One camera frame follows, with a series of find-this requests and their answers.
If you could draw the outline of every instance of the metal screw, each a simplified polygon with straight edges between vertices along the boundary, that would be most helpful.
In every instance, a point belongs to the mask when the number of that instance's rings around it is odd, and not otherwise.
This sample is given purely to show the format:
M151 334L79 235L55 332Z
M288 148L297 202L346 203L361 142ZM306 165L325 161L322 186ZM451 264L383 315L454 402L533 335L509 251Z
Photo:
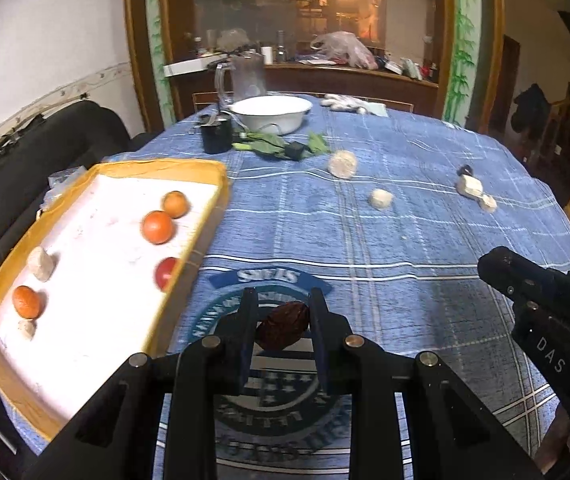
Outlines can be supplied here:
M201 339L201 345L205 348L216 348L220 345L220 337L217 335L206 335Z
M345 344L350 348L360 348L365 344L365 339L358 334L351 334L345 338Z
M439 357L434 352L422 352L418 356L418 360L425 366L434 366L439 362Z
M129 366L139 368L147 362L147 356L143 352L139 352L129 357Z

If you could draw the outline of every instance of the black object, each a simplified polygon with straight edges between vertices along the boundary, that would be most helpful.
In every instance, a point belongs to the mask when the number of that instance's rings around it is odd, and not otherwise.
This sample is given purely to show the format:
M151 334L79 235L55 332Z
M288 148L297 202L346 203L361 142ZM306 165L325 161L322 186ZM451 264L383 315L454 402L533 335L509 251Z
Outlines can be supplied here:
M529 140L540 139L552 109L543 90L534 83L526 91L518 94L514 103L518 108L510 119L512 129L518 134L527 129Z
M512 338L547 379L570 418L570 272L544 269L507 247L497 247L479 259L478 275L514 302ZM570 469L564 478L570 478Z
M73 103L28 128L0 158L0 264L25 234L57 171L90 168L129 149L129 135L112 110L92 101Z
M0 158L0 265L33 223L50 174L89 168L151 138L140 134L129 139L116 113L88 100L70 104L44 121L31 121L22 133L16 146ZM0 437L0 472L18 479L35 455L18 435L1 399L0 433L16 449L12 453Z
M291 160L298 161L303 158L303 154L305 153L306 149L307 146L305 144L302 144L301 142L295 140L294 142L290 142L285 146L285 156Z
M350 479L402 479L395 392L401 392L417 480L532 480L534 463L491 412L432 352L383 351L329 312L321 290L307 301L318 379L352 396ZM123 363L47 446L24 480L151 478L163 396L172 392L165 479L215 480L214 394L238 395L249 374L258 300L246 288L213 335L155 360Z
M428 79L433 83L438 83L439 81L439 68L436 63L432 63L430 66L430 74Z
M387 59L384 56L374 56L374 61L379 70L383 70L387 64Z
M461 175L474 176L474 171L472 170L472 167L469 164L466 164L465 166L461 166L459 168L459 171L456 172L456 174L458 176Z
M209 155L225 153L232 149L232 128L231 118L228 116L216 116L210 118L208 115L200 116L201 137L203 138L203 151Z
M43 114L38 114L27 124L27 126L21 128L20 130L16 130L15 132L12 131L8 134L5 134L4 136L1 136L0 159L4 156L7 156L11 150L17 146L18 142L26 133L44 123L44 121L45 118L43 117Z

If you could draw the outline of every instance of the black sofa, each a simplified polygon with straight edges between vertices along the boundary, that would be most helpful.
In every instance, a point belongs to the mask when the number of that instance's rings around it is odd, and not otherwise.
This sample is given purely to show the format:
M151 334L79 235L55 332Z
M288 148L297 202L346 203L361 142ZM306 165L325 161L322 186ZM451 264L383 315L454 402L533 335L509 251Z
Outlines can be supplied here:
M112 110L92 101L80 101L42 121L33 121L16 147L0 159L0 265L36 218L47 189L47 177L57 171L85 166L102 158L134 151L153 138L140 134L130 139ZM0 471L18 479L35 459L7 417L0 400Z

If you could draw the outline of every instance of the white bowl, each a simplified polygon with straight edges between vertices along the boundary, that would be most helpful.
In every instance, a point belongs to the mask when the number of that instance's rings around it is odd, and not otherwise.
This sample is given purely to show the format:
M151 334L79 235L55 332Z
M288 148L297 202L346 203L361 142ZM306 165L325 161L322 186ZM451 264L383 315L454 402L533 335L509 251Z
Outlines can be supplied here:
M229 110L252 132L285 135L303 122L312 103L288 95L264 95L236 102Z

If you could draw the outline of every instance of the blue plaid tablecloth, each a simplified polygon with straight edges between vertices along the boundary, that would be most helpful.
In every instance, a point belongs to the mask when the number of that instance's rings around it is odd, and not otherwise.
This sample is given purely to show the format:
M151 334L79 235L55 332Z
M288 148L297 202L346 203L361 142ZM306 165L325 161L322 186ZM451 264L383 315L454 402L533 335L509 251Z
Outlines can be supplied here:
M320 132L332 150L354 152L351 180L327 172L328 155L301 162L251 152L204 155L194 118L139 152L111 158L216 159L233 184L171 351L210 332L217 316L238 306L236 291L246 283L259 287L264 304L277 304L305 294L288 277L318 280L331 288L329 308L347 316L355 333L399 354L437 352L534 453L557 400L511 340L510 303L478 279L476 262L507 246L544 267L570 270L570 223L550 188L490 137L394 110L388 118L332 112L306 98L313 108L287 139L305 142L309 132ZM496 199L494 214L456 192L463 164ZM369 206L375 188L393 193L389 209ZM303 340L288 354L267 356L273 361L252 374L241 400L219 399L219 478L347 478L349 402L313 386L310 350ZM399 414L408 473L402 406ZM30 446L41 450L44 443L13 416ZM166 424L167 406L157 478Z

